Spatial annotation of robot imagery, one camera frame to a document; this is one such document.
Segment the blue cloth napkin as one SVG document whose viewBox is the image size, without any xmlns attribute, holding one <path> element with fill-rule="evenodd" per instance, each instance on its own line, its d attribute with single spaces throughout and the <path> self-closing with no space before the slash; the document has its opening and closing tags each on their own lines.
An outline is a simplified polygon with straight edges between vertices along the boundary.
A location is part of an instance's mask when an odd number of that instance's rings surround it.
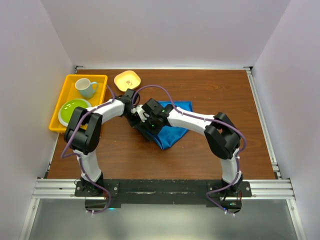
<svg viewBox="0 0 320 240">
<path fill-rule="evenodd" d="M 193 104 L 191 101 L 174 101 L 176 107 L 192 112 Z M 153 141 L 161 150 L 171 148 L 176 142 L 183 138 L 189 130 L 182 127 L 164 126 L 157 135 L 152 137 Z"/>
</svg>

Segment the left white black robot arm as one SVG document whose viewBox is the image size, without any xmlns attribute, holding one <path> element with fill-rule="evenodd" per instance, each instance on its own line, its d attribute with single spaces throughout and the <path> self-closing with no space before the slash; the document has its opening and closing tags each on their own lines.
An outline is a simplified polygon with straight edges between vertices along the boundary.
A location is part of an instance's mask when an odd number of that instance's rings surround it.
<svg viewBox="0 0 320 240">
<path fill-rule="evenodd" d="M 91 196 L 106 196 L 104 177 L 98 165 L 96 148 L 100 141 L 102 125 L 107 121 L 124 116 L 129 125 L 151 141 L 153 137 L 140 126 L 140 118 L 131 112 L 133 104 L 138 103 L 140 95 L 135 90 L 127 89 L 123 95 L 113 96 L 105 103 L 91 107 L 76 107 L 71 115 L 64 134 L 64 149 L 61 157 L 75 155 L 81 169 L 80 190 L 87 191 Z"/>
</svg>

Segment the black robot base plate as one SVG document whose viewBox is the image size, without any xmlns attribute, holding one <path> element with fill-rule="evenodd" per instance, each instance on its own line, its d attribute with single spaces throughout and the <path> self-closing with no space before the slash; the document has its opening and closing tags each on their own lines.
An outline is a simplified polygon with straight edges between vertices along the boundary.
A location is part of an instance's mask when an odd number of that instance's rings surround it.
<svg viewBox="0 0 320 240">
<path fill-rule="evenodd" d="M 151 205 L 205 205 L 215 202 L 227 210 L 240 210 L 242 199 L 252 196 L 248 181 L 237 183 L 226 190 L 221 180 L 159 180 L 159 179 L 104 179 L 110 208 L 125 204 Z"/>
</svg>

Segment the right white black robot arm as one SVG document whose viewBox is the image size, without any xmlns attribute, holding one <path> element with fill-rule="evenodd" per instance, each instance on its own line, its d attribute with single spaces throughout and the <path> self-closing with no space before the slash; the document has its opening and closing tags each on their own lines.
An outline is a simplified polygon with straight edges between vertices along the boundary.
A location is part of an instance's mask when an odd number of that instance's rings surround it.
<svg viewBox="0 0 320 240">
<path fill-rule="evenodd" d="M 210 194 L 224 192 L 233 197 L 240 190 L 243 174 L 240 170 L 241 133 L 228 116 L 198 114 L 173 104 L 162 106 L 153 98 L 136 107 L 142 125 L 153 135 L 164 126 L 184 128 L 203 135 L 211 152 L 220 159 L 222 188 L 211 190 Z"/>
</svg>

